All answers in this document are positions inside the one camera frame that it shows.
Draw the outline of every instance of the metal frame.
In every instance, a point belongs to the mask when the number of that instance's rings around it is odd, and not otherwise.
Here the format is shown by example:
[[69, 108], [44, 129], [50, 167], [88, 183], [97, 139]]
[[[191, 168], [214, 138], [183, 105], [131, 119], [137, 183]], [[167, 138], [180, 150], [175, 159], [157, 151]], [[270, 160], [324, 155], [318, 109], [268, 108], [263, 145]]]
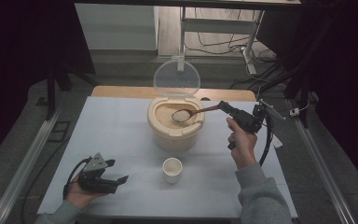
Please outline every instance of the metal frame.
[[5, 223], [8, 215], [10, 214], [11, 209], [13, 208], [14, 203], [16, 202], [21, 190], [28, 179], [29, 174], [34, 168], [37, 158], [39, 157], [40, 152], [42, 151], [43, 146], [48, 140], [48, 135], [50, 134], [52, 128], [54, 127], [55, 122], [57, 121], [58, 116], [62, 112], [62, 106], [64, 105], [64, 99], [52, 114], [50, 120], [45, 120], [42, 126], [39, 129], [39, 132], [36, 135], [33, 143], [28, 149], [27, 154], [21, 162], [19, 169], [13, 178], [10, 181], [10, 184], [7, 187], [4, 195], [0, 200], [0, 223]]
[[75, 3], [130, 5], [130, 6], [162, 6], [162, 7], [213, 7], [254, 10], [280, 10], [280, 11], [306, 11], [313, 9], [329, 9], [336, 7], [340, 0], [332, 0], [327, 4], [305, 2], [292, 3], [266, 3], [246, 2], [238, 0], [75, 0]]
[[[289, 101], [286, 101], [289, 108], [292, 108]], [[342, 223], [345, 224], [355, 224], [356, 221], [352, 215], [351, 209], [348, 207], [347, 202], [345, 201], [344, 196], [341, 193], [336, 181], [334, 180], [330, 170], [324, 161], [324, 157], [321, 154], [319, 148], [316, 146], [315, 141], [312, 138], [309, 130], [304, 128], [299, 118], [294, 118], [296, 122], [297, 129], [307, 147], [308, 152], [310, 153], [310, 158], [315, 164], [316, 170], [318, 171], [322, 181], [324, 182], [324, 187], [330, 195], [333, 205], [337, 210], [337, 214], [341, 219]]]
[[254, 21], [227, 21], [227, 20], [211, 20], [211, 19], [187, 19], [186, 7], [182, 9], [181, 18], [181, 36], [179, 44], [179, 57], [185, 58], [185, 34], [186, 32], [202, 32], [216, 34], [238, 34], [249, 35], [245, 50], [242, 51], [246, 66], [250, 75], [255, 75], [255, 65], [253, 64], [250, 52], [255, 42], [255, 36], [260, 26], [264, 11], [257, 11]]

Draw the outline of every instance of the white panel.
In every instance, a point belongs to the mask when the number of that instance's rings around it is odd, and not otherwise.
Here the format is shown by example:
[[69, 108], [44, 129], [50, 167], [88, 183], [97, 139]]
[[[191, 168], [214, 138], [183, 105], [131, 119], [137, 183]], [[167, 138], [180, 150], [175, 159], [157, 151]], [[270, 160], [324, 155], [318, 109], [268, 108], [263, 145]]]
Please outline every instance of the white panel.
[[157, 49], [155, 7], [76, 4], [76, 11], [89, 49]]

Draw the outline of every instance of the table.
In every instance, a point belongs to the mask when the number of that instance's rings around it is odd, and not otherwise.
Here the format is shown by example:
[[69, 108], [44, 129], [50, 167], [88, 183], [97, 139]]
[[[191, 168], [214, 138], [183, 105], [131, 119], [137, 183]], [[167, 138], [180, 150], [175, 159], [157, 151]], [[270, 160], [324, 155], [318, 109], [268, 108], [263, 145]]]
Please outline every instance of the table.
[[[131, 98], [137, 94], [140, 94], [140, 98]], [[75, 165], [100, 152], [104, 159], [116, 160], [112, 168], [106, 169], [102, 178], [118, 179], [128, 175], [129, 179], [118, 187], [115, 194], [93, 201], [84, 211], [86, 215], [159, 218], [240, 216], [241, 205], [237, 198], [240, 186], [234, 175], [235, 163], [227, 149], [230, 134], [226, 128], [227, 114], [221, 111], [206, 114], [196, 144], [186, 152], [169, 152], [154, 142], [153, 132], [146, 121], [150, 98], [155, 95], [156, 91], [147, 87], [94, 89], [85, 103], [38, 213], [53, 213], [62, 202], [62, 186]], [[238, 101], [230, 103], [248, 112], [255, 105], [255, 98], [249, 91], [200, 90], [200, 95], [214, 100], [236, 98]], [[209, 106], [216, 104], [216, 101], [202, 103]], [[266, 139], [266, 128], [257, 135], [259, 139]], [[264, 143], [258, 141], [256, 144], [257, 158], [261, 157]], [[161, 166], [169, 157], [178, 158], [184, 165], [182, 178], [175, 185], [167, 184], [162, 179]], [[297, 217], [273, 148], [267, 155], [263, 170], [266, 176], [275, 177], [292, 217]]]

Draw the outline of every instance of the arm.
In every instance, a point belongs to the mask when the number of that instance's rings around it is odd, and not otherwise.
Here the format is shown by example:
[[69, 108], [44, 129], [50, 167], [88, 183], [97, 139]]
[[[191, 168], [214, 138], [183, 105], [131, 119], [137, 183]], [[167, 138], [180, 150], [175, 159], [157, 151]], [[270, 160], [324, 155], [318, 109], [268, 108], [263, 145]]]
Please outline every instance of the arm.
[[257, 137], [253, 133], [246, 133], [233, 119], [227, 119], [227, 123], [233, 131], [228, 141], [235, 141], [236, 144], [231, 156], [237, 164], [235, 175], [241, 185], [241, 223], [292, 223], [286, 200], [275, 180], [264, 176], [255, 159]]
[[92, 200], [104, 196], [101, 193], [91, 193], [83, 190], [77, 184], [78, 175], [72, 180], [66, 200], [54, 214], [42, 214], [35, 224], [72, 224], [75, 223], [77, 216], [86, 208]]

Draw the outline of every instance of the spoon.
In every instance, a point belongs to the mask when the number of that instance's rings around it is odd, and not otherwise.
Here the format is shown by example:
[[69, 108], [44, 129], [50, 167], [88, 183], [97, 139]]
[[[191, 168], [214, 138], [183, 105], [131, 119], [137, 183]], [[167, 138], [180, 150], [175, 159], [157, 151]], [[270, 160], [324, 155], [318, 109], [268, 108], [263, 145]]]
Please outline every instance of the spoon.
[[206, 112], [211, 110], [217, 110], [219, 107], [217, 105], [213, 105], [210, 107], [206, 107], [200, 110], [189, 110], [189, 109], [181, 109], [172, 114], [172, 119], [176, 122], [185, 122], [191, 117], [193, 117], [195, 114], [198, 114], [200, 112]]

